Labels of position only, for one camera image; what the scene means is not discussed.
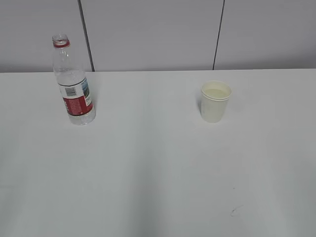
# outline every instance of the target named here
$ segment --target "white wall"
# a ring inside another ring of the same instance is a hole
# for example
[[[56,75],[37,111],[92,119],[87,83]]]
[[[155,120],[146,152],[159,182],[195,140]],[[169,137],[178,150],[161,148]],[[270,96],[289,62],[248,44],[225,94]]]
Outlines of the white wall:
[[[226,0],[215,69],[316,68],[315,0]]]
[[[210,70],[223,0],[81,0],[96,71]]]
[[[211,70],[223,0],[81,0],[96,71]],[[215,69],[316,68],[315,0],[226,0]],[[0,1],[0,72],[52,71],[64,32],[91,71],[76,0]]]
[[[76,0],[1,0],[0,72],[50,72],[53,34],[65,32],[91,71]]]

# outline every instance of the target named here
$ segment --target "white paper cup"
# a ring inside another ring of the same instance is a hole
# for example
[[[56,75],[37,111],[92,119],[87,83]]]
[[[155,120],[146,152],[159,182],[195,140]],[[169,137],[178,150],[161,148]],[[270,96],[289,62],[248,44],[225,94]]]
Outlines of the white paper cup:
[[[232,93],[230,87],[221,81],[209,81],[202,86],[201,115],[207,122],[221,120],[228,99]]]

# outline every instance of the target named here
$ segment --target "table surface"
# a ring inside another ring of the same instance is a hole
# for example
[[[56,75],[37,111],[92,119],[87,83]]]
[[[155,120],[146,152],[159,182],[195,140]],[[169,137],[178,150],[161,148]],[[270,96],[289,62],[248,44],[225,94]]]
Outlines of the table surface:
[[[86,126],[53,73],[0,74],[0,236],[316,236],[315,74],[88,73]],[[216,124],[208,80],[233,90]]]

